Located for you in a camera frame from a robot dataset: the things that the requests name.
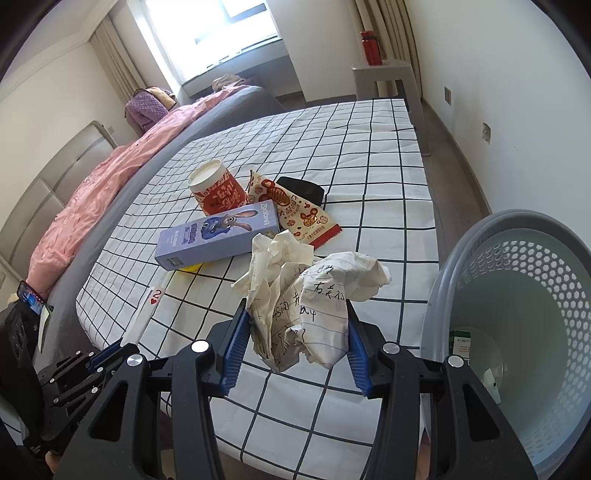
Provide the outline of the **white paper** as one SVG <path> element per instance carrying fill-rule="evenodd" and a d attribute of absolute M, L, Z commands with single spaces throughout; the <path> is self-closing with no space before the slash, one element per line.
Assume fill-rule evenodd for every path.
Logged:
<path fill-rule="evenodd" d="M 273 372 L 308 362 L 332 368 L 349 351 L 349 302 L 363 302 L 390 284 L 377 259 L 358 252 L 315 257 L 288 231 L 252 239 L 249 271 L 232 285 L 245 297 L 253 350 Z"/>

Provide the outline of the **purple Zootopia toothpaste box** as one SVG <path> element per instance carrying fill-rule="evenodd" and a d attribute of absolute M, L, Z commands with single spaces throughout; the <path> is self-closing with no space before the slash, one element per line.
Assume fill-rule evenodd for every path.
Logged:
<path fill-rule="evenodd" d="M 166 271 L 177 270 L 249 253 L 254 236 L 279 232 L 276 206 L 266 200 L 164 229 L 154 260 Z"/>

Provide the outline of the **red white snack wrapper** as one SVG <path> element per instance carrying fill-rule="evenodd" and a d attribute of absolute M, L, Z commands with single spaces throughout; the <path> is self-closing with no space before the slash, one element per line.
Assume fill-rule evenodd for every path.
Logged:
<path fill-rule="evenodd" d="M 249 204 L 272 201 L 280 226 L 301 243 L 320 248 L 342 232 L 342 227 L 321 207 L 283 189 L 256 171 L 250 171 L 246 192 Z"/>

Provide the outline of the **black pouch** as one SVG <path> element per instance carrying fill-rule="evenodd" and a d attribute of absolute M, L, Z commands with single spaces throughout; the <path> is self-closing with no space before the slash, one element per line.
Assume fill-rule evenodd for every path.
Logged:
<path fill-rule="evenodd" d="M 324 200 L 325 190 L 320 185 L 303 179 L 296 179 L 281 176 L 277 179 L 277 184 L 283 189 L 290 191 L 310 203 L 321 206 Z"/>

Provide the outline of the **grey plastic trash basket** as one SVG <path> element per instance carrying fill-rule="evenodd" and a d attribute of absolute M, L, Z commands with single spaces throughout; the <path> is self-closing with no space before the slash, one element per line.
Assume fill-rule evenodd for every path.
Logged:
<path fill-rule="evenodd" d="M 425 315 L 424 358 L 454 332 L 541 479 L 590 475 L 590 252 L 554 218 L 507 210 L 474 225 L 441 268 Z"/>

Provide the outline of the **playing card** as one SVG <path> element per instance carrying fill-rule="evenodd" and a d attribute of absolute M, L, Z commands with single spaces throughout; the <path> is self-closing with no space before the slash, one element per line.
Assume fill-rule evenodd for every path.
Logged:
<path fill-rule="evenodd" d="M 127 344 L 138 344 L 164 293 L 165 289 L 161 286 L 151 286 L 145 291 L 122 336 L 121 347 Z"/>

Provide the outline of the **checkered white bed sheet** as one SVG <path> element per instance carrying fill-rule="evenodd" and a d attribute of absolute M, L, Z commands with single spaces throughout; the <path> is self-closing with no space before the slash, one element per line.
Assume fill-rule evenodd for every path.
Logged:
<path fill-rule="evenodd" d="M 361 252 L 386 266 L 391 282 L 356 313 L 386 339 L 419 348 L 439 258 L 417 133 L 400 99 L 273 115 L 182 147 L 133 195 L 77 295 L 79 323 L 95 346 L 119 340 L 154 287 L 162 295 L 138 342 L 151 359 L 177 353 L 235 313 L 233 285 L 249 255 L 189 271 L 165 271 L 154 258 L 164 229 L 185 225 L 187 239 L 201 236 L 189 177 L 211 160 L 224 163 L 250 201 L 272 200 L 318 256 Z M 356 389 L 346 361 L 328 369 L 301 360 L 276 374 L 249 350 L 235 387 L 211 410 L 219 448 L 249 466 L 287 479 L 358 479 L 380 404 Z"/>

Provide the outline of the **pink quilt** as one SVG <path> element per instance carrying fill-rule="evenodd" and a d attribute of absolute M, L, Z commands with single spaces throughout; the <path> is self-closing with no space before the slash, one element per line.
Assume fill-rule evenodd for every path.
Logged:
<path fill-rule="evenodd" d="M 197 102 L 178 107 L 138 140 L 116 148 L 81 182 L 43 234 L 31 255 L 26 283 L 42 299 L 47 299 L 87 234 L 127 181 L 190 124 L 242 88 L 230 84 Z"/>

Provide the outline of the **red paper cup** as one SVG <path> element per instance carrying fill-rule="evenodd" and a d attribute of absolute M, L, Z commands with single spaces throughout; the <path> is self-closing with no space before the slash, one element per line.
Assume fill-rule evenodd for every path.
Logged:
<path fill-rule="evenodd" d="M 188 188 L 206 216 L 247 203 L 245 189 L 219 160 L 199 165 L 188 177 Z"/>

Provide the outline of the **purple bag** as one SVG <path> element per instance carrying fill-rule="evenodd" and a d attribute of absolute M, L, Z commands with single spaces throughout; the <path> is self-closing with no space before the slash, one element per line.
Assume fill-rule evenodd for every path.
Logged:
<path fill-rule="evenodd" d="M 124 118 L 141 137 L 178 106 L 176 96 L 156 86 L 139 88 L 125 104 Z"/>

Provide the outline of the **grey plastic stool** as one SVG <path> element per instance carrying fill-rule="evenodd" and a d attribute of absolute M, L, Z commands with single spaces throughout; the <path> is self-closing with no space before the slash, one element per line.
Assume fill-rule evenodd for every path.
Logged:
<path fill-rule="evenodd" d="M 423 156 L 430 156 L 431 149 L 421 95 L 413 67 L 403 60 L 387 61 L 383 65 L 370 66 L 358 63 L 352 66 L 356 99 L 370 100 L 377 93 L 393 93 L 405 100 L 408 115 L 413 124 Z"/>

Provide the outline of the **beige left curtain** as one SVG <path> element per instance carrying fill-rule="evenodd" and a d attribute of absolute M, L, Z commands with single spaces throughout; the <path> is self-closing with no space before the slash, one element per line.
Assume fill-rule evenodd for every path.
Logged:
<path fill-rule="evenodd" d="M 145 87 L 145 82 L 108 16 L 96 27 L 90 37 L 90 44 L 123 104 L 132 98 L 136 90 Z"/>

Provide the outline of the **red water bottle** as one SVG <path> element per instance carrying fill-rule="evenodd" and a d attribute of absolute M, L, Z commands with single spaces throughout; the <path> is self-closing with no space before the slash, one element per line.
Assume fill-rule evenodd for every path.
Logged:
<path fill-rule="evenodd" d="M 363 53 L 366 56 L 367 63 L 370 66 L 380 66 L 383 64 L 381 46 L 378 36 L 372 30 L 361 32 Z"/>

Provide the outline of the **window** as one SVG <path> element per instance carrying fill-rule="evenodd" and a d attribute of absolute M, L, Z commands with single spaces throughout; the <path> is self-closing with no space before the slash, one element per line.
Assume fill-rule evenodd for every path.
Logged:
<path fill-rule="evenodd" d="M 265 1 L 147 0 L 142 8 L 182 83 L 280 38 Z"/>

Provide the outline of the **beige right curtain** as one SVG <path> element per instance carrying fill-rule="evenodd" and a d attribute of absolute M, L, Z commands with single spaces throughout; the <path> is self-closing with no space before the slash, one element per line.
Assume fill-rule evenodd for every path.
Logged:
<path fill-rule="evenodd" d="M 410 63 L 423 97 L 420 59 L 405 0 L 349 0 L 346 2 L 356 32 L 373 31 L 384 60 Z"/>

